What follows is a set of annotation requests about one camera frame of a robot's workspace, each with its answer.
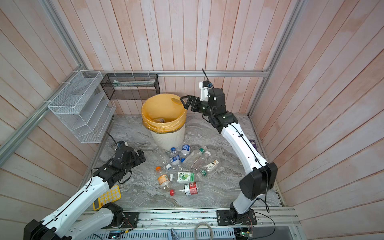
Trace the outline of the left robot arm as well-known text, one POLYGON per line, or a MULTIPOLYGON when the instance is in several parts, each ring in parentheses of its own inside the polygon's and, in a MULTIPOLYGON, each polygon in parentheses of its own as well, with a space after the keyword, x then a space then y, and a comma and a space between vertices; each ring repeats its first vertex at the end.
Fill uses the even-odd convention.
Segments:
MULTIPOLYGON (((186 100, 186 96, 159 94, 146 100, 142 106, 143 125, 152 132, 159 147, 177 147, 183 142, 188 109, 186 100)), ((103 205, 79 223, 76 220, 98 197, 145 161, 143 151, 135 151, 124 141, 118 142, 113 157, 97 168, 77 193, 41 221, 32 220, 25 226, 24 239, 83 240, 101 228, 122 227, 123 209, 114 203, 103 205)))

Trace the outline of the clear bottle green label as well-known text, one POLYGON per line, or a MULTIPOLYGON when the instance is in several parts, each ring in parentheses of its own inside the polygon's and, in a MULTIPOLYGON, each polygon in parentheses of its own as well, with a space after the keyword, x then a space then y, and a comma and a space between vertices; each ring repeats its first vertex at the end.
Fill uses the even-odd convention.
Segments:
POLYGON ((185 158, 182 163, 182 166, 184 168, 190 169, 192 165, 203 155, 206 150, 206 146, 201 146, 198 150, 193 151, 190 155, 185 158))

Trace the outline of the yellow tea bottle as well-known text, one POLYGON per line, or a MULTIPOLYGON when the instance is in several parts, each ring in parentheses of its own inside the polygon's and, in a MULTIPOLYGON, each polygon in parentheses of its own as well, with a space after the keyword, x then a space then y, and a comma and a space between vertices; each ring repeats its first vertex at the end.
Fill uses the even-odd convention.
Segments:
POLYGON ((153 120, 155 123, 165 123, 165 119, 164 118, 156 118, 153 120))

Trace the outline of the bottle white green label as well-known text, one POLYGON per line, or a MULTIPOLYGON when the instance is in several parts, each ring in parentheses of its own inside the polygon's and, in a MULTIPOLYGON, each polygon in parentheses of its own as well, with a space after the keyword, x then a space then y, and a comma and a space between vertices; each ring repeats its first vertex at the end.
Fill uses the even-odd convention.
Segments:
POLYGON ((174 174, 170 174, 169 180, 178 184, 193 183, 195 182, 195 174, 192 172, 177 172, 174 174))

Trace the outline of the bottle with red label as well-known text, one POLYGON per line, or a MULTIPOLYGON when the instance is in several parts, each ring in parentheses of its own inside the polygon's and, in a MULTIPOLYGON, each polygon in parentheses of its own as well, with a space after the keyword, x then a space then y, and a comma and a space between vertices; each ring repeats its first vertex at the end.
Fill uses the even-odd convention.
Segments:
POLYGON ((199 193, 197 183, 176 184, 170 189, 170 196, 184 194, 185 196, 193 196, 199 193))

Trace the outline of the bottle with white label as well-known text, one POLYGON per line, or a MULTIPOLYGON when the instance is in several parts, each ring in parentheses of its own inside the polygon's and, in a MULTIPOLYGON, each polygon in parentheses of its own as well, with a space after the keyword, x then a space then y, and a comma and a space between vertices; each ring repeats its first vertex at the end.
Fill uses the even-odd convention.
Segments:
POLYGON ((197 173, 198 180, 205 178, 210 172, 213 172, 218 167, 219 163, 218 160, 214 160, 202 167, 197 173))

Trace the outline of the clear bottle white cap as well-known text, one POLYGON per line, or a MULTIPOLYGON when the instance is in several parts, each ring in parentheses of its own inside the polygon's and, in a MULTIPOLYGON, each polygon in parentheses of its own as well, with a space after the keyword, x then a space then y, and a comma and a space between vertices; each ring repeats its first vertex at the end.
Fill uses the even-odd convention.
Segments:
POLYGON ((211 153, 209 151, 204 152, 202 156, 199 157, 199 159, 197 159, 196 162, 192 165, 192 170, 198 172, 205 165, 205 162, 209 159, 210 156, 211 153))

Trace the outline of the bottle with orange cap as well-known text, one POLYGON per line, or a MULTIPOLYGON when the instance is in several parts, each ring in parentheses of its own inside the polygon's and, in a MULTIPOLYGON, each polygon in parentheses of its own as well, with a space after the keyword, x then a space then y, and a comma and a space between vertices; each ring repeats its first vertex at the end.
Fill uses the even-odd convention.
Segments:
POLYGON ((156 167, 156 177, 157 177, 159 186, 164 190, 168 190, 170 187, 169 186, 170 180, 168 178, 166 171, 160 166, 156 167))

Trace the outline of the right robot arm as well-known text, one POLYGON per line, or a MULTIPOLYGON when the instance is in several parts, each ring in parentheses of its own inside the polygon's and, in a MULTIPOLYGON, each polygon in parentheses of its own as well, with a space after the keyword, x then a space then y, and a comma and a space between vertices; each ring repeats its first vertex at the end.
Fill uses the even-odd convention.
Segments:
POLYGON ((226 109, 223 89, 203 87, 200 97, 188 96, 184 107, 201 113, 234 149, 246 175, 240 180, 239 196, 228 211, 218 211, 219 224, 239 225, 250 221, 255 212, 252 205, 259 197, 266 197, 274 187, 278 167, 262 157, 244 134, 238 119, 226 109))

